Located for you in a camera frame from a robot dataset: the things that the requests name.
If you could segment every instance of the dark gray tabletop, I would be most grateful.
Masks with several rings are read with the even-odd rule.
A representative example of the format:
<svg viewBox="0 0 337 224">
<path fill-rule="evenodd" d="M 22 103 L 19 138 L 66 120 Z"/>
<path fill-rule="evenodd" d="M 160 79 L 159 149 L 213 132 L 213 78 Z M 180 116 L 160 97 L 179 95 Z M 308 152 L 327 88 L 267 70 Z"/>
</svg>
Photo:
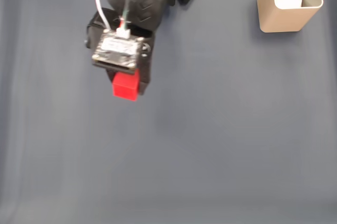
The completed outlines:
<svg viewBox="0 0 337 224">
<path fill-rule="evenodd" d="M 112 97 L 84 47 L 94 0 L 6 0 L 0 223 L 337 222 L 337 1 L 265 34 L 256 0 L 193 0 L 152 82 Z"/>
</svg>

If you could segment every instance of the red block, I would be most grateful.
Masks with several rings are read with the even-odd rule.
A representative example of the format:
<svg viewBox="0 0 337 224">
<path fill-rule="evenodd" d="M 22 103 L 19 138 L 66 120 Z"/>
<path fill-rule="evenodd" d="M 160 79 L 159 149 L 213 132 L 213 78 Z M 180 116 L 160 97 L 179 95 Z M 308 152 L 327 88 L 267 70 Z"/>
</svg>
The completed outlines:
<svg viewBox="0 0 337 224">
<path fill-rule="evenodd" d="M 134 75 L 117 72 L 112 81 L 112 89 L 115 96 L 136 101 L 138 97 L 139 70 Z"/>
</svg>

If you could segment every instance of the cable connector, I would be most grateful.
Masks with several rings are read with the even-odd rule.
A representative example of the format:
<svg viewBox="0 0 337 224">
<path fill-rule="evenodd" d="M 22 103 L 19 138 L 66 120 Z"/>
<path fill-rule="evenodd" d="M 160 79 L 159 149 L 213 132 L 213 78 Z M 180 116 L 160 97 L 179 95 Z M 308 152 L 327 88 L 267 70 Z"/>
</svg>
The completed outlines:
<svg viewBox="0 0 337 224">
<path fill-rule="evenodd" d="M 128 40 L 130 38 L 130 34 L 131 34 L 130 29 L 124 29 L 122 27 L 119 27 L 116 30 L 116 35 L 119 38 L 124 38 L 124 39 Z"/>
</svg>

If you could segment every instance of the black gripper housing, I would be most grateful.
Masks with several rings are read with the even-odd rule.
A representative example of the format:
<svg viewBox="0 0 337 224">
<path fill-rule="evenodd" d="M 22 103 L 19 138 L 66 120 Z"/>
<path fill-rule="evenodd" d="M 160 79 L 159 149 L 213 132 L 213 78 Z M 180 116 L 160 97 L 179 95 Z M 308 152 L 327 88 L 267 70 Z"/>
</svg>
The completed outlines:
<svg viewBox="0 0 337 224">
<path fill-rule="evenodd" d="M 107 8 L 103 8 L 103 12 L 110 24 L 111 29 L 116 30 L 120 25 L 119 14 L 116 11 Z M 130 28 L 132 35 L 144 37 L 144 43 L 147 44 L 147 46 L 142 51 L 142 55 L 140 56 L 137 65 L 137 68 L 140 72 L 140 85 L 138 93 L 139 95 L 143 95 L 151 80 L 151 61 L 155 35 L 154 32 L 142 29 L 134 24 L 128 24 L 128 27 Z M 96 12 L 86 29 L 87 40 L 85 45 L 87 48 L 91 49 L 93 53 L 95 52 L 101 39 L 103 30 L 104 24 L 100 15 L 98 12 Z M 111 69 L 106 69 L 106 72 L 110 81 L 113 80 L 115 74 L 117 73 L 117 71 Z"/>
</svg>

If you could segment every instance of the pen holder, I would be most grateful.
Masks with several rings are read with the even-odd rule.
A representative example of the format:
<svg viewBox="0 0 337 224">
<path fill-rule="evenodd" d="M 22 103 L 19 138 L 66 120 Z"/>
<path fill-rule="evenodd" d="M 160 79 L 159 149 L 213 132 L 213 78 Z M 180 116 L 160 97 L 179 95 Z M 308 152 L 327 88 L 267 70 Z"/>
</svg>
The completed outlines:
<svg viewBox="0 0 337 224">
<path fill-rule="evenodd" d="M 265 33 L 298 32 L 322 7 L 323 0 L 302 0 L 302 7 L 280 9 L 275 0 L 257 0 L 260 28 Z"/>
</svg>

